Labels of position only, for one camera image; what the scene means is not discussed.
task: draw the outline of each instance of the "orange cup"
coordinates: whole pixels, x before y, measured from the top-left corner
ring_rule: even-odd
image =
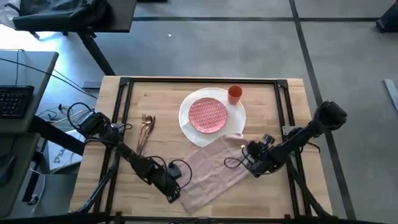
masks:
[[[228,89],[228,102],[235,105],[239,102],[242,96],[242,88],[237,85],[233,85]]]

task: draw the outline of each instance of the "concrete floor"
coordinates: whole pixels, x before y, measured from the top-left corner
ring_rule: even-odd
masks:
[[[379,17],[394,2],[295,0],[299,16],[307,18]],[[292,17],[292,11],[289,0],[169,0],[139,4],[135,16]],[[398,34],[380,34],[374,22],[301,26],[322,98],[336,101],[349,116],[333,135],[356,217],[398,223],[398,139],[393,134],[398,114],[382,84],[385,78],[398,84]],[[3,26],[0,34],[0,49],[57,51],[56,69],[79,84],[103,77],[76,34],[43,32],[36,40]],[[294,22],[142,21],[133,22],[129,34],[98,34],[96,41],[118,75],[303,78],[311,110],[317,107]],[[81,100],[95,104],[51,79],[39,111]],[[323,138],[319,144],[333,212],[344,218],[328,147]],[[50,179],[48,189],[69,187],[62,194],[46,192],[33,215],[67,212],[75,176]],[[65,204],[51,201],[60,195]],[[30,209],[17,202],[11,217],[28,217]]]

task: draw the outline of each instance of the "black keyboard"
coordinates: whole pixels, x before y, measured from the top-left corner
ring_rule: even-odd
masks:
[[[0,85],[0,118],[23,118],[33,86]]]

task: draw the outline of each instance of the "wooden table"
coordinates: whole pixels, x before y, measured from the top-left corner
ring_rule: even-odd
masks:
[[[112,117],[120,77],[104,77],[96,110]],[[287,79],[290,99],[297,126],[310,121],[311,114],[301,79]],[[155,129],[149,138],[145,156],[161,156],[166,162],[183,159],[198,147],[194,146],[181,132],[178,125],[178,110],[184,98],[195,90],[204,87],[227,89],[230,85],[219,83],[152,83],[134,82],[132,100],[127,123],[133,128],[126,132],[125,143],[136,148],[142,114],[156,116]],[[279,119],[272,86],[262,84],[242,84],[242,104],[246,110],[246,126],[243,131],[247,139],[260,140],[264,134],[281,142]],[[70,210],[76,210],[88,199],[98,183],[104,146],[90,143],[86,146]],[[331,213],[331,205],[325,177],[317,149],[306,146],[302,153],[305,177],[308,188],[326,211]],[[296,185],[300,213],[303,214],[301,192]],[[106,194],[104,190],[101,211],[104,211]],[[292,214],[287,171],[283,167],[272,175],[254,178],[249,175],[240,183],[205,205],[194,214],[187,214],[183,207],[174,202],[169,204],[153,185],[140,180],[131,166],[121,160],[114,192],[112,212],[122,211],[123,215],[155,217],[254,217],[283,218]]]

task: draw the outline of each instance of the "plate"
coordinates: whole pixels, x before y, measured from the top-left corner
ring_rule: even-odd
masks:
[[[190,107],[188,118],[201,133],[214,133],[226,123],[228,112],[222,102],[206,97],[196,100]]]

